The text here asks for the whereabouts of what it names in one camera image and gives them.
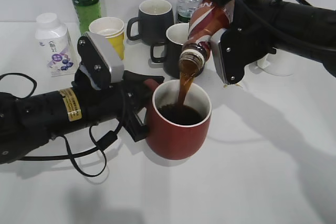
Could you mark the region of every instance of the mug rim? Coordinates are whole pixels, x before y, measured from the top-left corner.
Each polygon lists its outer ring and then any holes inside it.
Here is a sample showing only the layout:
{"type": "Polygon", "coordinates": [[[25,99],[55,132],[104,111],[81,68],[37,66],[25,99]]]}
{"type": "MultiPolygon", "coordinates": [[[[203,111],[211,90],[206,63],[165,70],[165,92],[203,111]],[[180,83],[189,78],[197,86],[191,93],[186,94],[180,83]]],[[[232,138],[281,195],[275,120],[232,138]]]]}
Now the mug rim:
{"type": "Polygon", "coordinates": [[[170,11],[172,10],[172,8],[173,8],[173,7],[172,7],[172,4],[171,4],[169,1],[167,1],[167,0],[160,0],[160,1],[163,1],[163,2],[166,2],[166,3],[169,4],[169,6],[170,6],[169,10],[167,10],[167,11],[164,12],[164,13],[160,13],[160,14],[151,14],[151,13],[145,12],[144,10],[141,9],[141,6],[142,6],[145,2],[149,2],[149,1],[155,1],[155,0],[145,0],[145,1],[142,1],[142,2],[140,3],[140,5],[139,5],[139,10],[140,10],[141,12],[147,14],[147,15],[153,15],[153,16],[163,15],[163,14],[166,14],[166,13],[170,12],[170,11]]]}
{"type": "Polygon", "coordinates": [[[168,27],[168,29],[167,29],[167,31],[166,31],[166,37],[167,37],[168,40],[170,40],[170,41],[171,41],[172,43],[174,43],[174,44],[183,46],[184,43],[176,42],[176,41],[174,41],[173,39],[171,39],[171,38],[168,36],[168,32],[169,32],[171,29],[173,29],[173,26],[188,26],[188,29],[189,29],[189,24],[188,24],[188,23],[178,23],[178,24],[174,24],[174,25],[168,27]]]}
{"type": "Polygon", "coordinates": [[[205,90],[202,89],[201,86],[199,86],[199,85],[197,85],[197,84],[195,84],[195,83],[192,83],[191,86],[196,86],[196,88],[198,88],[203,94],[205,94],[206,98],[208,99],[209,105],[210,105],[210,106],[209,106],[209,112],[208,112],[208,114],[206,115],[206,117],[205,117],[202,121],[200,121],[199,123],[196,123],[196,124],[192,124],[192,125],[181,125],[181,124],[173,123],[173,122],[169,121],[168,119],[166,119],[163,115],[161,115],[161,113],[160,113],[159,110],[157,109],[157,107],[156,107],[156,105],[155,105],[155,96],[156,96],[156,93],[157,93],[157,91],[159,90],[159,88],[160,88],[161,86],[163,86],[163,85],[167,85],[167,83],[170,83],[170,82],[177,82],[177,81],[180,81],[180,80],[170,80],[170,81],[166,81],[166,82],[162,83],[161,85],[159,85],[159,86],[155,89],[155,91],[154,91],[154,93],[153,93],[153,96],[152,96],[152,104],[153,104],[153,107],[154,107],[155,112],[159,115],[159,117],[161,117],[161,118],[162,118],[165,122],[167,122],[168,124],[170,124],[170,125],[174,125],[174,126],[177,126],[177,127],[180,127],[180,128],[193,128],[193,127],[197,127],[197,126],[202,125],[202,124],[205,123],[205,122],[209,119],[209,117],[211,116],[211,112],[212,112],[212,104],[211,104],[210,97],[209,97],[209,95],[205,92],[205,90]]]}

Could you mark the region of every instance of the black mug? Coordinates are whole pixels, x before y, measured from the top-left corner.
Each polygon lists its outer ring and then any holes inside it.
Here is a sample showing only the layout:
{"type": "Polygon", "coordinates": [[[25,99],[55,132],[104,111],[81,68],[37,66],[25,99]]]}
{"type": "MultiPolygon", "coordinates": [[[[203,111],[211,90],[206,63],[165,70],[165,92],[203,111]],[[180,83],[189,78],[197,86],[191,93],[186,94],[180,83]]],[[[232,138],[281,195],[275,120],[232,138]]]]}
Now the black mug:
{"type": "Polygon", "coordinates": [[[166,30],[174,25],[172,5],[166,0],[146,0],[139,6],[138,17],[128,21],[126,35],[129,40],[142,39],[147,45],[165,42],[166,30]],[[139,34],[131,36],[132,25],[138,22],[139,34]]]}
{"type": "Polygon", "coordinates": [[[163,62],[163,70],[170,76],[179,79],[179,59],[182,52],[182,46],[188,40],[188,23],[175,24],[166,31],[165,42],[156,43],[151,46],[151,59],[154,63],[163,62]],[[165,56],[154,57],[154,47],[165,45],[165,56]]]}

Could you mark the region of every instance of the white bottle cap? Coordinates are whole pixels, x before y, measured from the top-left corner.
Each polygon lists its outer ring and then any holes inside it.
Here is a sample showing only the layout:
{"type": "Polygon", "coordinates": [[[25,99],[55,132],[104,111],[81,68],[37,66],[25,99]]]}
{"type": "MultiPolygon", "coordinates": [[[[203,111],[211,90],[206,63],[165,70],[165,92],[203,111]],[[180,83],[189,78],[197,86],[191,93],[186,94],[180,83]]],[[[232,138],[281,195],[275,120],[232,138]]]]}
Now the white bottle cap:
{"type": "Polygon", "coordinates": [[[36,22],[41,30],[53,30],[61,25],[56,13],[43,13],[36,18],[36,22]]]}

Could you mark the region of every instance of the coffee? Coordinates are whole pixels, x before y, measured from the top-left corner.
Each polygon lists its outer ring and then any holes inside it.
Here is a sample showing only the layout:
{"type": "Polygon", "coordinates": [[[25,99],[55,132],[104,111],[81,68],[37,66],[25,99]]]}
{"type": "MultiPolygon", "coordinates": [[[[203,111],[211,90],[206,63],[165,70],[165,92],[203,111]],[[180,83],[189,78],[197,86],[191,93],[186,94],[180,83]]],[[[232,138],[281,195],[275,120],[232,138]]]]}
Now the coffee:
{"type": "Polygon", "coordinates": [[[185,96],[198,71],[198,66],[194,62],[190,60],[180,62],[180,92],[178,93],[177,105],[183,106],[185,96]]]}
{"type": "Polygon", "coordinates": [[[159,108],[159,113],[168,121],[179,125],[193,125],[201,122],[204,118],[192,107],[177,104],[168,104],[159,108]]]}

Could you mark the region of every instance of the yellow paper cup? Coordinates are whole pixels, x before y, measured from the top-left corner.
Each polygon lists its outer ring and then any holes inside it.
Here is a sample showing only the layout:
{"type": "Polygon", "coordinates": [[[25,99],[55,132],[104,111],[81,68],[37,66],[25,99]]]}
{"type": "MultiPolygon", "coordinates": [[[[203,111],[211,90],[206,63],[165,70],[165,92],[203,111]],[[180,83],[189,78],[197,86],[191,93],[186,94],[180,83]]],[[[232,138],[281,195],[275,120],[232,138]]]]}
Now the yellow paper cup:
{"type": "Polygon", "coordinates": [[[103,35],[111,43],[121,60],[124,59],[124,22],[115,17],[98,18],[91,22],[89,31],[103,35]]]}

